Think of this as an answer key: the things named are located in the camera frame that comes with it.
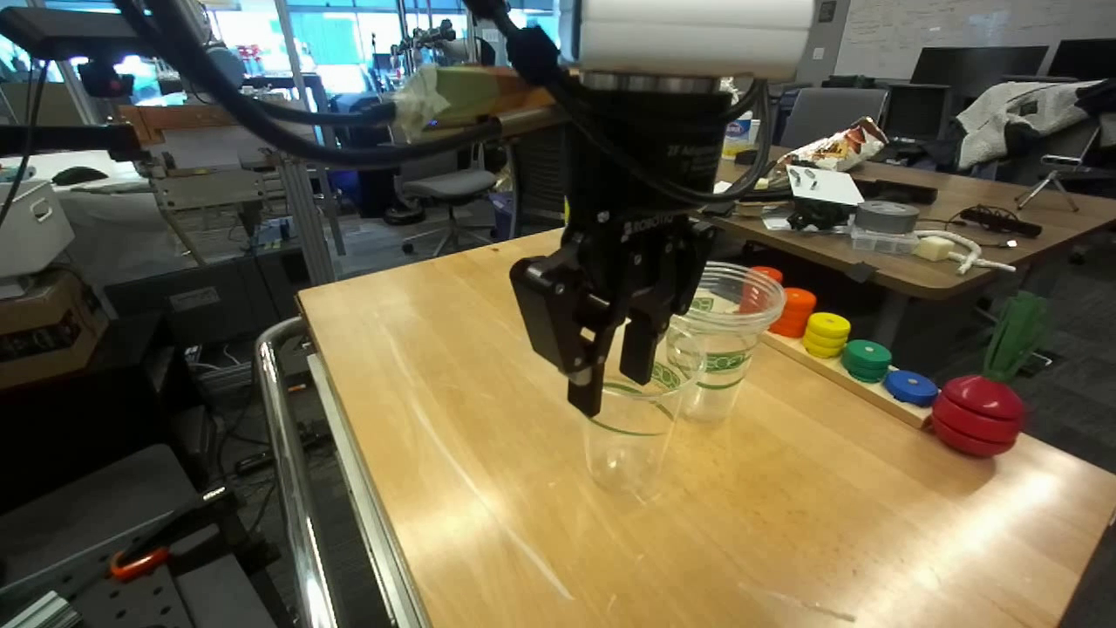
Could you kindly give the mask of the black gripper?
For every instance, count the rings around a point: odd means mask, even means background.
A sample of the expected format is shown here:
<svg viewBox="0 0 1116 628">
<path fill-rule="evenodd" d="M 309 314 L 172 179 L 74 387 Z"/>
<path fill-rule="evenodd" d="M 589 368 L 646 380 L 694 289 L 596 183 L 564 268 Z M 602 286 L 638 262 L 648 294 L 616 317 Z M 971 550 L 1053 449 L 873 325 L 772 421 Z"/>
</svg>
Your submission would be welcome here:
<svg viewBox="0 0 1116 628">
<path fill-rule="evenodd" d="M 508 268 L 530 349 L 601 414 L 602 365 L 626 325 L 621 373 L 648 382 L 665 319 L 696 289 L 730 96 L 564 88 L 564 226 L 551 253 Z"/>
</svg>

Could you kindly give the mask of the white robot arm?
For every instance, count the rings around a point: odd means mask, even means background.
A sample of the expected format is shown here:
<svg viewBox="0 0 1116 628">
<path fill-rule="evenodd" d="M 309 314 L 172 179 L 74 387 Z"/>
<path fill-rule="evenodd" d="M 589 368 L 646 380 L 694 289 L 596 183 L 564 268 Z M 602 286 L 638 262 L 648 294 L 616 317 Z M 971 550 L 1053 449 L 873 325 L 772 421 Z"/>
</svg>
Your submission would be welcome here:
<svg viewBox="0 0 1116 628">
<path fill-rule="evenodd" d="M 646 382 L 710 253 L 722 137 L 753 92 L 795 72 L 815 0 L 578 0 L 576 50 L 505 23 L 516 72 L 571 123 L 567 211 L 551 253 L 513 264 L 538 356 L 594 414 L 602 373 Z"/>
</svg>

